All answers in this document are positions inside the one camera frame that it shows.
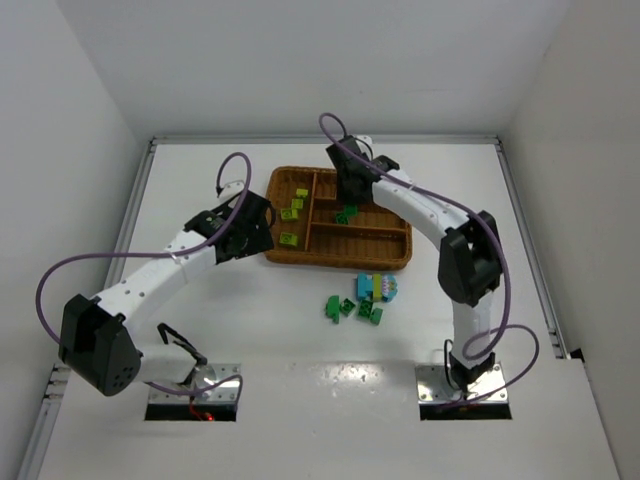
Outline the green long lego brick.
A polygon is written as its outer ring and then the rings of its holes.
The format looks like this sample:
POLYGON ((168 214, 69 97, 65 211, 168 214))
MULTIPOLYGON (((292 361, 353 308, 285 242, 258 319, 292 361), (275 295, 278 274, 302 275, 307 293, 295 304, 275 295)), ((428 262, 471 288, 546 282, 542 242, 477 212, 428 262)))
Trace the green long lego brick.
POLYGON ((347 216, 347 217, 354 217, 358 214, 358 207, 356 205, 345 205, 343 208, 343 213, 347 216))

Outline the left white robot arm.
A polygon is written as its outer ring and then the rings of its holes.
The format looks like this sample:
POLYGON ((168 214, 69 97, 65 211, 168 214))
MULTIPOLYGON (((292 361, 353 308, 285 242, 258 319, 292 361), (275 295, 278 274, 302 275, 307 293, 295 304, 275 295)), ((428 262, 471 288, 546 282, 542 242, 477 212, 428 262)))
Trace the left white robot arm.
POLYGON ((162 254, 92 298, 81 294, 63 311, 59 357, 105 396, 133 382, 183 389, 207 364, 175 329, 158 325, 161 341, 136 343, 133 334, 189 282, 211 268, 273 249, 275 209, 251 191, 230 196, 189 220, 162 254))

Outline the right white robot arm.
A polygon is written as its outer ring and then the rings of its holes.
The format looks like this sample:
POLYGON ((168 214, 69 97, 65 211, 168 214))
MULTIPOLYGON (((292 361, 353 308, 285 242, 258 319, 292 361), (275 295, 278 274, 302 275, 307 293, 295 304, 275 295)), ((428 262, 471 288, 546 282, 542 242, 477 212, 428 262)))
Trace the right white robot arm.
POLYGON ((480 225, 485 222, 497 237, 495 219, 486 211, 475 219, 420 193, 397 162, 384 155, 368 159, 351 135, 328 146, 326 152, 337 173, 339 200, 385 208, 437 248, 438 283, 453 308, 449 379, 467 392, 495 362, 489 345, 491 307, 503 268, 495 245, 480 225))

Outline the lime lego with hole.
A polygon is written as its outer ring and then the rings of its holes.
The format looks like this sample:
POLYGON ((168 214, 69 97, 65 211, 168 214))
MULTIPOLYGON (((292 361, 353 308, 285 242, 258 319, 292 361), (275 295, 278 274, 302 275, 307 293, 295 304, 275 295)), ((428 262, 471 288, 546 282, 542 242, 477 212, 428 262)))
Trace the lime lego with hole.
POLYGON ((299 246, 299 238, 291 232, 281 232, 278 243, 285 248, 297 248, 299 246))

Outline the dark green square lego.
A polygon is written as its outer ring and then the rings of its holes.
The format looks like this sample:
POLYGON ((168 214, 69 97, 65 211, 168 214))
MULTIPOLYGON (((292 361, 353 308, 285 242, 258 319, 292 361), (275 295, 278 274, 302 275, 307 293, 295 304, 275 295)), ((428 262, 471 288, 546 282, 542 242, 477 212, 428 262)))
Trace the dark green square lego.
POLYGON ((348 212, 341 211, 335 215, 335 223, 340 225, 348 225, 351 215, 348 212))

